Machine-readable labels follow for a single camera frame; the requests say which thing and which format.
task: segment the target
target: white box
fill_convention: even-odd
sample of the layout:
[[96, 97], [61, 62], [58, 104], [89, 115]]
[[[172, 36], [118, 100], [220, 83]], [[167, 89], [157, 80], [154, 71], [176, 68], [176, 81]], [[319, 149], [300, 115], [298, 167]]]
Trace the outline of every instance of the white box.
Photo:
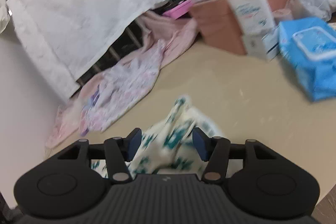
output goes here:
[[243, 35], [241, 38], [248, 55], [270, 61], [279, 53], [278, 28], [267, 34]]

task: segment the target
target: white and green patterned cloth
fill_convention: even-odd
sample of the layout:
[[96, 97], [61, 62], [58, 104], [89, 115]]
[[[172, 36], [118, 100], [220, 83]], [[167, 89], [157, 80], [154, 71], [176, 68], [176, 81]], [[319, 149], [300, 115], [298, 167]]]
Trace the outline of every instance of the white and green patterned cloth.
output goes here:
[[[209, 137], [224, 137], [213, 121], [191, 105], [189, 97], [181, 96], [167, 118], [142, 132], [142, 142], [134, 159], [126, 163], [132, 177], [157, 173], [196, 173], [201, 177], [207, 162], [201, 160], [193, 145], [194, 127]], [[105, 160], [92, 161], [91, 168], [108, 177]]]

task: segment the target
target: beige table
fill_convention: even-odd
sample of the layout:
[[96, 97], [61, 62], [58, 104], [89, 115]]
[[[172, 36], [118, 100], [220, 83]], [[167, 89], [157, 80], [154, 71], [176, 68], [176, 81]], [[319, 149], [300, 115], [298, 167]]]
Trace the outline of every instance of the beige table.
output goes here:
[[[239, 57], [195, 43], [161, 70], [153, 90], [91, 143], [126, 136], [163, 119], [181, 94], [211, 117], [232, 143], [253, 138], [310, 172], [321, 198], [336, 183], [336, 99], [311, 103], [286, 63]], [[58, 151], [78, 138], [71, 136]]]

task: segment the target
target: blue plastic package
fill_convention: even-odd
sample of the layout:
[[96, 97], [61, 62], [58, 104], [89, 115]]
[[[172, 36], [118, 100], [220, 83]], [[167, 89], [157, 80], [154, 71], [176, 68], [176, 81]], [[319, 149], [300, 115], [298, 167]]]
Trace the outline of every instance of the blue plastic package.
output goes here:
[[313, 101], [336, 96], [335, 37], [336, 32], [317, 17], [279, 24], [280, 52]]

